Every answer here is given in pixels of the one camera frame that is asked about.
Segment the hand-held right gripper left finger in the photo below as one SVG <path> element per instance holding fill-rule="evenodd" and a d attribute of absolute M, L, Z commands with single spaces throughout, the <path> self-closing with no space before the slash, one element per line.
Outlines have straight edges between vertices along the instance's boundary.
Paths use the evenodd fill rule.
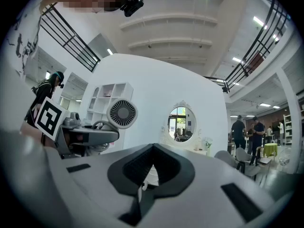
<path fill-rule="evenodd" d="M 118 193 L 136 196 L 152 166 L 153 144 L 148 144 L 112 163 L 107 177 Z"/>

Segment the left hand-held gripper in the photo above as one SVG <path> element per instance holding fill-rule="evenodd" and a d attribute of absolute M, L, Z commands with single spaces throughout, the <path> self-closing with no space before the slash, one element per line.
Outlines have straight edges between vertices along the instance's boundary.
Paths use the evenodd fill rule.
<path fill-rule="evenodd" d="M 106 144 L 119 139 L 116 131 L 81 128 L 78 113 L 70 113 L 48 97 L 42 103 L 35 126 L 43 133 L 43 145 L 55 148 L 62 159 L 87 156 L 83 144 Z"/>

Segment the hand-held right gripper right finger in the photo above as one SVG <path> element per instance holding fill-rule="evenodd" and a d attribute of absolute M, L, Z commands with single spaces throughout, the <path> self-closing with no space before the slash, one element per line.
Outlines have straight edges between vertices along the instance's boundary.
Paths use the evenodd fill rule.
<path fill-rule="evenodd" d="M 194 180 L 195 169 L 191 161 L 156 143 L 152 147 L 152 162 L 159 183 L 154 189 L 155 198 L 176 197 Z"/>

